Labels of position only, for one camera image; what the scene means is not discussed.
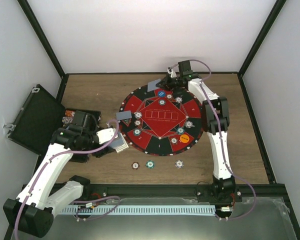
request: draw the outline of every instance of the wall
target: wall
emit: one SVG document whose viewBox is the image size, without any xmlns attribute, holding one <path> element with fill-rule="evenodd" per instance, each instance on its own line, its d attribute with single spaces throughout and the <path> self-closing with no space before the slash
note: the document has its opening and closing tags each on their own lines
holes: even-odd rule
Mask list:
<svg viewBox="0 0 300 240">
<path fill-rule="evenodd" d="M 300 0 L 284 8 L 243 76 L 277 181 L 300 225 Z"/>
<path fill-rule="evenodd" d="M 29 0 L 66 73 L 163 72 L 188 58 L 238 71 L 274 3 Z"/>
<path fill-rule="evenodd" d="M 8 221 L 7 198 L 16 198 L 34 171 L 37 155 L 4 136 L 32 87 L 40 83 L 54 96 L 60 77 L 16 0 L 0 0 L 0 240 Z"/>
</svg>

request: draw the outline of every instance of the wooden tabletop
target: wooden tabletop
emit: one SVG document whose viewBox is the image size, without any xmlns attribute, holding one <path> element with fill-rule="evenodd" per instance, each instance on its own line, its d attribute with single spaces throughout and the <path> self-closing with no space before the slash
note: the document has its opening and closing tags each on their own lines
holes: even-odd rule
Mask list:
<svg viewBox="0 0 300 240">
<path fill-rule="evenodd" d="M 148 82 L 162 78 L 158 74 L 80 74 L 70 75 L 62 104 L 66 108 L 101 111 L 101 126 L 116 117 L 126 96 Z M 236 74 L 214 74 L 205 84 L 219 96 L 228 99 L 230 125 L 227 146 L 233 172 L 252 184 L 267 184 L 268 178 Z M 155 167 L 149 169 L 146 162 Z M 184 166 L 176 168 L 176 160 Z M 139 169 L 132 169 L 138 162 Z M 189 150 L 174 156 L 151 156 L 132 146 L 121 153 L 101 158 L 90 157 L 88 163 L 68 162 L 57 182 L 74 175 L 94 184 L 196 184 L 212 182 L 214 163 L 206 134 Z"/>
</svg>

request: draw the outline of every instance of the orange disc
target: orange disc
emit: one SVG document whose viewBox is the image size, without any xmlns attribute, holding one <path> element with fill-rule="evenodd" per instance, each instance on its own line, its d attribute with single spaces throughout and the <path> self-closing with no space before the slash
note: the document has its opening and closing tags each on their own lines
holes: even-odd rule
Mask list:
<svg viewBox="0 0 300 240">
<path fill-rule="evenodd" d="M 190 140 L 190 138 L 189 138 L 189 136 L 186 135 L 186 134 L 182 134 L 182 135 L 180 136 L 180 141 L 181 141 L 182 143 L 184 143 L 184 144 L 186 144 L 187 142 L 189 142 L 189 140 Z"/>
</svg>

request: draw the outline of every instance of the round poker mat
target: round poker mat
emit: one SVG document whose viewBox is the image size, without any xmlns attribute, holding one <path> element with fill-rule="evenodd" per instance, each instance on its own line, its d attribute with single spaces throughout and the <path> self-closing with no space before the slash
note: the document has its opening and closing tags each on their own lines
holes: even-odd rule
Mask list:
<svg viewBox="0 0 300 240">
<path fill-rule="evenodd" d="M 119 121 L 126 141 L 155 156 L 172 156 L 190 149 L 200 139 L 202 105 L 185 88 L 147 91 L 142 86 L 122 102 L 119 112 L 131 111 L 132 118 Z"/>
</svg>

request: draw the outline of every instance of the black metal frame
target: black metal frame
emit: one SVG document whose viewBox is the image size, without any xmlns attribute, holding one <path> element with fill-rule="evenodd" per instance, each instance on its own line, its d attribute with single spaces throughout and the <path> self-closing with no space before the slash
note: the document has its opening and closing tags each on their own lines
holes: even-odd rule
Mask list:
<svg viewBox="0 0 300 240">
<path fill-rule="evenodd" d="M 59 87 L 59 90 L 58 90 L 58 93 L 56 96 L 57 101 L 61 103 L 70 74 L 77 75 L 77 74 L 95 74 L 95 73 L 67 73 L 67 74 L 65 74 L 51 45 L 48 42 L 48 39 L 46 38 L 42 28 L 40 27 L 40 24 L 35 16 L 35 14 L 33 13 L 28 1 L 27 0 L 18 0 L 18 2 L 20 4 L 22 10 L 24 11 L 25 15 L 27 16 L 30 24 L 32 25 L 35 33 L 37 34 L 39 40 L 41 41 L 48 56 L 50 57 L 55 69 L 57 70 L 57 72 L 59 73 L 59 75 L 61 77 L 60 87 Z M 254 184 L 253 187 L 254 187 L 258 197 L 282 197 L 283 198 L 285 205 L 290 210 L 289 217 L 293 224 L 293 228 L 294 228 L 296 237 L 298 240 L 300 240 L 300 227 L 299 227 L 297 218 L 295 216 L 295 212 L 291 205 L 285 185 L 279 184 L 276 181 L 276 178 L 275 178 L 273 169 L 271 167 L 271 163 L 269 161 L 269 157 L 268 157 L 263 139 L 260 134 L 258 123 L 257 123 L 256 117 L 254 115 L 254 111 L 251 106 L 249 96 L 248 96 L 248 93 L 246 91 L 245 84 L 243 81 L 243 75 L 245 74 L 249 65 L 253 61 L 254 56 L 258 52 L 263 40 L 267 36 L 271 26 L 275 22 L 277 16 L 279 15 L 281 9 L 283 8 L 283 6 L 285 4 L 285 2 L 286 2 L 286 0 L 277 0 L 275 2 L 271 12 L 269 13 L 261 31 L 259 32 L 254 44 L 252 45 L 239 72 L 214 72 L 214 74 L 237 74 L 239 83 L 240 83 L 240 86 L 242 89 L 242 93 L 244 96 L 244 100 L 245 100 L 245 103 L 247 106 L 247 110 L 249 112 L 252 127 L 253 127 L 255 137 L 257 140 L 257 144 L 260 149 L 261 157 L 262 157 L 262 160 L 264 163 L 264 168 L 265 168 L 265 171 L 266 171 L 269 183 L 270 183 L 270 184 Z M 140 74 L 140 72 L 138 72 L 138 73 L 135 73 L 135 72 L 134 73 L 111 73 L 111 74 Z M 142 74 L 165 74 L 165 73 L 143 72 Z M 41 161 L 42 161 L 42 156 L 39 156 L 38 160 L 37 160 L 37 166 L 39 166 Z M 55 184 L 52 191 L 53 192 L 57 191 L 61 187 L 62 187 L 62 184 L 57 183 L 57 184 Z M 236 187 L 241 192 L 241 197 L 252 197 L 253 196 L 250 188 L 247 185 L 238 184 Z M 119 186 L 116 184 L 98 184 L 98 185 L 92 184 L 92 188 L 93 188 L 94 192 L 99 192 L 99 193 L 107 192 L 108 195 L 117 195 L 122 198 L 149 197 L 149 196 L 165 198 L 165 197 L 197 196 L 196 193 L 198 191 L 204 192 L 205 189 L 208 188 L 208 186 L 204 185 L 204 184 L 203 185 L 197 185 L 197 184 L 192 184 L 192 185 L 191 184 L 190 185 L 189 184 L 187 184 L 187 185 L 145 185 L 145 184 L 142 184 L 142 185 L 126 184 L 126 185 L 124 185 L 123 184 L 122 185 L 122 184 L 120 184 Z M 13 227 L 9 226 L 6 231 L 4 240 L 10 240 L 12 234 L 13 234 Z"/>
</svg>

